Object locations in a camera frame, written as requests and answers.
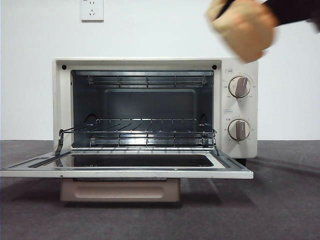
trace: wall outlet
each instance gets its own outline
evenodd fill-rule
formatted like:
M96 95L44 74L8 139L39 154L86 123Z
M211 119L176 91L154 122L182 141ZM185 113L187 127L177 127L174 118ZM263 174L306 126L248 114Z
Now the wall outlet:
M83 22L103 22L104 0L80 0L80 17Z

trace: timer knob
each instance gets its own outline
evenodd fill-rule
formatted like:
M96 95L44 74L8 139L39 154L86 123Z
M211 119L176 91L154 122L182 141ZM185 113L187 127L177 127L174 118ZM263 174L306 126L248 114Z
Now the timer knob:
M249 136L250 127L246 121L238 119L230 123L228 132L234 140L243 141Z

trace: dark carpet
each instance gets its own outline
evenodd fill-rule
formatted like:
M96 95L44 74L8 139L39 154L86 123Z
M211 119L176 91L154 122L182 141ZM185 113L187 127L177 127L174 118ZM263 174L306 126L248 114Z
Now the dark carpet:
M52 150L1 141L1 166ZM247 167L182 179L180 205L63 203L60 179L1 178L1 240L319 240L320 141L260 141Z

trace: open oven door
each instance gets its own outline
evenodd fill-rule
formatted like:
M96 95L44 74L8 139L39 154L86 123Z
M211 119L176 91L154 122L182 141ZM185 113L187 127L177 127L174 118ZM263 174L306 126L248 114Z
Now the open oven door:
M252 179L251 170L213 149L134 148L47 153L0 171L1 177Z

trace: control panel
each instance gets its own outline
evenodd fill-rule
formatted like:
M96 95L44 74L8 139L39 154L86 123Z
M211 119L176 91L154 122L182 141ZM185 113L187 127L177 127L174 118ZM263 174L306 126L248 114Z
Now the control panel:
M258 147L258 63L224 61L220 80L220 92L215 90L221 101L217 146L232 158L254 158Z

